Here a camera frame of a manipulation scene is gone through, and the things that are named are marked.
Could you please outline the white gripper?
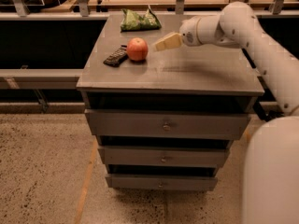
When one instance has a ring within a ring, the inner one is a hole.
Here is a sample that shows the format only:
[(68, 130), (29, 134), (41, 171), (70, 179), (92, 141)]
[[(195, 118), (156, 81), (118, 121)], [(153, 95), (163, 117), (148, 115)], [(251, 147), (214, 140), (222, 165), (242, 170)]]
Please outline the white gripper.
[(202, 43), (198, 38), (198, 24), (200, 20), (201, 18), (197, 16), (184, 20), (179, 28), (179, 33), (171, 32), (158, 39), (152, 44), (153, 49), (155, 51), (176, 49), (182, 43), (190, 47), (201, 46)]

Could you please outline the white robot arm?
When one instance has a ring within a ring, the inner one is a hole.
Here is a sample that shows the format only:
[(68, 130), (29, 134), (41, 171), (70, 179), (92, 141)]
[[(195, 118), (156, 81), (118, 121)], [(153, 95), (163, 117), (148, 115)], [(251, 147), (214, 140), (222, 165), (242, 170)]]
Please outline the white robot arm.
[(253, 60), (284, 113), (251, 137), (244, 164), (242, 224), (299, 224), (299, 60), (267, 34), (252, 8), (227, 5), (217, 16), (193, 17), (154, 43), (239, 46)]

